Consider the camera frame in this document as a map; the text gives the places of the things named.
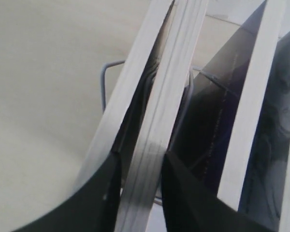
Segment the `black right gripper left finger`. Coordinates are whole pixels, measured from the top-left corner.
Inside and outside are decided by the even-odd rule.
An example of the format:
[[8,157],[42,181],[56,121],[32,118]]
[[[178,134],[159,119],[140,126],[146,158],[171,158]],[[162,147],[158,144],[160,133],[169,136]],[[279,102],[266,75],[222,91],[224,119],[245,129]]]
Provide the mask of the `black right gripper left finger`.
[[120,200],[121,159],[111,152],[69,199],[19,232],[112,232]]

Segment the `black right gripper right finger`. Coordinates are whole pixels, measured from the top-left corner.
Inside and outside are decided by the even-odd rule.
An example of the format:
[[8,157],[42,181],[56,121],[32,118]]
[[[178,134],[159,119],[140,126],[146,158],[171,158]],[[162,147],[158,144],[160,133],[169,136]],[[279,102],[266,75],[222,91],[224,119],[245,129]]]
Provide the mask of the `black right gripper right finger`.
[[267,232],[219,200],[175,154],[166,154],[161,170],[162,205],[169,232]]

